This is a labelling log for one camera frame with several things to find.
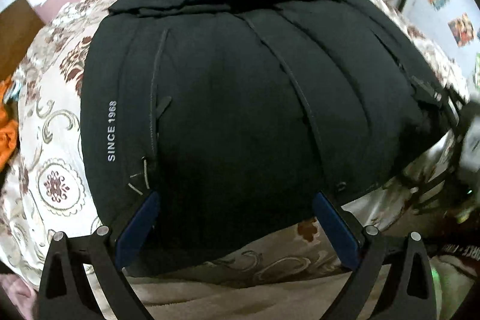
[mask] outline circular floral motif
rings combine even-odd
[[[62,159],[49,159],[39,170],[37,188],[47,209],[70,216],[85,205],[85,187],[78,173]]]

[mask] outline pink cloth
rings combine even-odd
[[[1,288],[26,320],[34,320],[33,308],[37,292],[30,285],[16,274],[0,274]]]

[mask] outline floral pattern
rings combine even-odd
[[[0,193],[0,259],[34,286],[39,285],[55,232],[89,235],[101,225],[85,177],[78,119],[90,41],[115,1],[64,5],[37,34],[14,74],[24,86],[18,105],[21,148],[11,159]],[[370,1],[412,40],[443,85],[453,85],[467,97],[460,68],[436,43],[385,0]],[[405,169],[406,174],[425,180],[436,175],[439,161],[448,158],[452,139],[447,135],[433,148],[442,153],[422,155]],[[363,225],[384,230],[405,212],[410,196],[410,190],[392,178],[344,208]],[[339,267],[320,224],[310,219],[170,277],[242,287],[311,279],[337,272]]]

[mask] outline blue gripper pad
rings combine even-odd
[[[117,270],[133,262],[157,220],[159,211],[160,195],[157,191],[152,191],[117,239],[115,245]]]
[[[342,265],[356,270],[360,264],[358,241],[322,193],[318,193],[313,199],[313,211]]]

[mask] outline floral bedsheet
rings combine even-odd
[[[0,193],[0,259],[38,286],[52,236],[89,235],[101,225],[85,177],[80,99],[90,41],[116,0],[66,4],[36,36],[14,74],[19,101],[20,150]],[[412,40],[443,84],[467,96],[460,68],[385,0],[370,0]],[[412,163],[409,175],[428,180],[447,160],[444,137]],[[410,190],[393,178],[346,205],[358,219],[385,229],[407,209]],[[331,274],[339,267],[316,219],[272,233],[223,259],[177,271],[175,278],[241,287]]]

